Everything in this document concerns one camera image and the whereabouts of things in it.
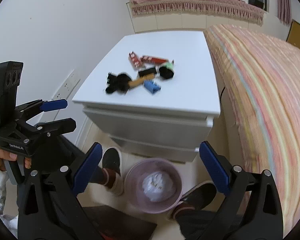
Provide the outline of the yellow framed board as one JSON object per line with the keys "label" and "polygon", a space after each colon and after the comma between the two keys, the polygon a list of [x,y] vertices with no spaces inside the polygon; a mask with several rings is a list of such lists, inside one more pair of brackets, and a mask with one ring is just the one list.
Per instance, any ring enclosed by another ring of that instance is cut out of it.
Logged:
{"label": "yellow framed board", "polygon": [[292,20],[286,41],[300,49],[300,23],[299,22]]}

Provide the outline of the pink trash bin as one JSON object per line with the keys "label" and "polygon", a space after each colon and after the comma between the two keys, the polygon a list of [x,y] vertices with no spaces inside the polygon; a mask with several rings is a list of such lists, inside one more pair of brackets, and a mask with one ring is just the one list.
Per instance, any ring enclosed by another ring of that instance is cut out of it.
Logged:
{"label": "pink trash bin", "polygon": [[166,159],[145,159],[127,172],[125,194],[129,203],[142,212],[166,212],[181,199],[181,175],[174,164]]}

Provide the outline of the wooden clothespin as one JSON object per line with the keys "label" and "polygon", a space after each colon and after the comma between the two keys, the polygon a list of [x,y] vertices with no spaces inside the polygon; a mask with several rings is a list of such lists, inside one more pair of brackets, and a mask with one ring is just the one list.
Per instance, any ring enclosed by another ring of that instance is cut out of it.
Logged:
{"label": "wooden clothespin", "polygon": [[143,77],[140,77],[136,80],[129,81],[128,86],[129,86],[129,88],[135,88],[135,87],[138,87],[139,85],[143,84],[146,80],[151,80],[151,79],[153,79],[153,77],[151,75],[150,76],[143,76]]}

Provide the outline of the black small box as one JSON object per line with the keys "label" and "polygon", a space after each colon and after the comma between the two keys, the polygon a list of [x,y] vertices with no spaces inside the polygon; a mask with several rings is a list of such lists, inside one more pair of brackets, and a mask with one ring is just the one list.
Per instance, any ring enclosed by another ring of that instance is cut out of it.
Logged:
{"label": "black small box", "polygon": [[154,75],[157,74],[157,70],[156,70],[155,67],[147,68],[147,69],[138,71],[138,76],[139,77],[144,77],[144,76],[151,75],[151,74],[154,74]]}

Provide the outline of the blue toy brick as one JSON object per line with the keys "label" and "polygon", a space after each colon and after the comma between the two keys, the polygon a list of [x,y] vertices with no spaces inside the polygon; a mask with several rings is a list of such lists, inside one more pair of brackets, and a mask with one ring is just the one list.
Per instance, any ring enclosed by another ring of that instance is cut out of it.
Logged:
{"label": "blue toy brick", "polygon": [[161,87],[154,83],[152,80],[145,80],[143,86],[151,93],[155,94],[161,90]]}

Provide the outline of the large black sock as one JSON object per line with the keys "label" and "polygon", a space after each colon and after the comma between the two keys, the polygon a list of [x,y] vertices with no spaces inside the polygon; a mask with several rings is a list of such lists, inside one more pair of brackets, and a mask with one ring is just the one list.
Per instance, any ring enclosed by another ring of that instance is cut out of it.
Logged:
{"label": "large black sock", "polygon": [[113,94],[114,92],[126,93],[129,90],[129,82],[132,81],[131,77],[126,73],[120,73],[114,75],[108,73],[107,77],[107,94]]}

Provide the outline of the red carton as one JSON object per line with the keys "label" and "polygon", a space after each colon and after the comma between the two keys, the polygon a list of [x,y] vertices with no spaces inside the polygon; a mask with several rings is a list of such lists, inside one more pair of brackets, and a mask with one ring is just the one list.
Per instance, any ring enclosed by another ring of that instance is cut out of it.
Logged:
{"label": "red carton", "polygon": [[134,53],[133,51],[129,53],[128,58],[135,70],[141,69],[145,66],[138,55],[136,55],[136,53]]}
{"label": "red carton", "polygon": [[154,65],[161,65],[163,63],[168,62],[168,59],[163,59],[163,58],[159,58],[159,57],[153,57],[153,56],[147,56],[147,55],[143,55],[140,60],[143,63],[147,63],[147,64],[154,64]]}

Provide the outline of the pink window seat cover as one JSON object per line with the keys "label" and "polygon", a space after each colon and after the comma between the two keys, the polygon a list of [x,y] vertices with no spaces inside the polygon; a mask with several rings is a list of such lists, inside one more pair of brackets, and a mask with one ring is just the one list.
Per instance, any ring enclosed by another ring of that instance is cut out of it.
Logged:
{"label": "pink window seat cover", "polygon": [[265,11],[243,0],[130,0],[133,17],[182,13],[211,15],[263,25]]}

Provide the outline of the right pink curtain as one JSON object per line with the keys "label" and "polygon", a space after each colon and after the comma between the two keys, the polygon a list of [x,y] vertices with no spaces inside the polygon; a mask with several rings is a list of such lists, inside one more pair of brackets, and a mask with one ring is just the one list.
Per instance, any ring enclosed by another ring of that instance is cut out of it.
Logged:
{"label": "right pink curtain", "polygon": [[277,0],[277,17],[286,25],[291,23],[292,19],[290,0]]}

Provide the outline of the white window bench cabinet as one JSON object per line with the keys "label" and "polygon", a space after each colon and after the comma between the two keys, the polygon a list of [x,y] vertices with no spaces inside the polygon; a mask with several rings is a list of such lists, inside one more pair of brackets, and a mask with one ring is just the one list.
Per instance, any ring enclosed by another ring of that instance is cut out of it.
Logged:
{"label": "white window bench cabinet", "polygon": [[250,30],[262,31],[263,25],[228,17],[195,15],[188,13],[152,14],[133,17],[129,3],[126,3],[130,20],[135,33],[145,33],[164,30],[204,30],[216,24],[237,25]]}

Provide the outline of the white cloth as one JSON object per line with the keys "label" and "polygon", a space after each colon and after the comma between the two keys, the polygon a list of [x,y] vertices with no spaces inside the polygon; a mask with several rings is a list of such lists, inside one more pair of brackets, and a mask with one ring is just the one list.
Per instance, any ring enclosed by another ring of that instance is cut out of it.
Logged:
{"label": "white cloth", "polygon": [[144,195],[151,202],[163,202],[176,192],[171,176],[166,172],[153,172],[142,182]]}

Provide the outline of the right black slipper foot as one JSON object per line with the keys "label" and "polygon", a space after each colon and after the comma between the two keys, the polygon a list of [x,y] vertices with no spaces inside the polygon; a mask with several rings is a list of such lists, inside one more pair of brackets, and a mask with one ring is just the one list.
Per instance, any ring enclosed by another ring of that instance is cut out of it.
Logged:
{"label": "right black slipper foot", "polygon": [[176,220],[182,211],[200,211],[214,200],[217,188],[212,181],[204,181],[182,195],[179,203],[169,213],[169,220]]}

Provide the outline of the white bedside cabinet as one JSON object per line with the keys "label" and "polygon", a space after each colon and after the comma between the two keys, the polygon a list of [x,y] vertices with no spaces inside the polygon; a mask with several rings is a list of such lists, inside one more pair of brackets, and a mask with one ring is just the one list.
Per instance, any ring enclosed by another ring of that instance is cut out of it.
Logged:
{"label": "white bedside cabinet", "polygon": [[[156,93],[138,86],[107,94],[108,74],[137,77],[128,55],[174,61],[170,80]],[[191,162],[221,108],[215,71],[201,31],[158,31],[123,37],[83,82],[73,102],[124,152]]]}

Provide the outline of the striped pink bedspread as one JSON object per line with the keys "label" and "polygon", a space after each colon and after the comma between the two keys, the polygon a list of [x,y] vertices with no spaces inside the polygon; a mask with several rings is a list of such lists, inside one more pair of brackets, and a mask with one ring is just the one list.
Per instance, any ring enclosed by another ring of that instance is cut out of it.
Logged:
{"label": "striped pink bedspread", "polygon": [[230,159],[272,172],[287,236],[300,221],[300,49],[235,25],[204,35],[224,92]]}

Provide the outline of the white wall outlet panel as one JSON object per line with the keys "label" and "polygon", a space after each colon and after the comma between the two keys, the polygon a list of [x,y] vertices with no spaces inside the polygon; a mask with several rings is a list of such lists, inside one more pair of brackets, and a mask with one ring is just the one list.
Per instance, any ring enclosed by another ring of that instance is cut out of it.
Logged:
{"label": "white wall outlet panel", "polygon": [[61,86],[57,89],[57,92],[52,97],[52,100],[61,100],[67,99],[75,87],[78,85],[80,81],[79,74],[76,69],[74,69],[69,76],[65,79],[65,81],[61,84]]}

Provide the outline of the small black sock ball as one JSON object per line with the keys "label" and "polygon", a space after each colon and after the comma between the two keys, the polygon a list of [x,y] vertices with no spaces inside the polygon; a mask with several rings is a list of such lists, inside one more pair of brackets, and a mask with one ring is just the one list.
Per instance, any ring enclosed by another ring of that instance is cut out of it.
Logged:
{"label": "small black sock ball", "polygon": [[158,69],[160,77],[163,80],[169,80],[172,79],[174,77],[174,71],[171,70],[170,68],[167,68],[165,66],[162,66]]}

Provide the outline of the green wrapper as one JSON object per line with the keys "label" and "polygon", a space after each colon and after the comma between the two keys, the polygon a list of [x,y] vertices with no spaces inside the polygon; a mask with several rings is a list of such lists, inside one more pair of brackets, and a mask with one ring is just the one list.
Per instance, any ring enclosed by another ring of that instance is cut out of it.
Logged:
{"label": "green wrapper", "polygon": [[163,64],[160,65],[161,67],[166,67],[167,69],[173,70],[174,68],[174,60],[170,61],[166,61]]}

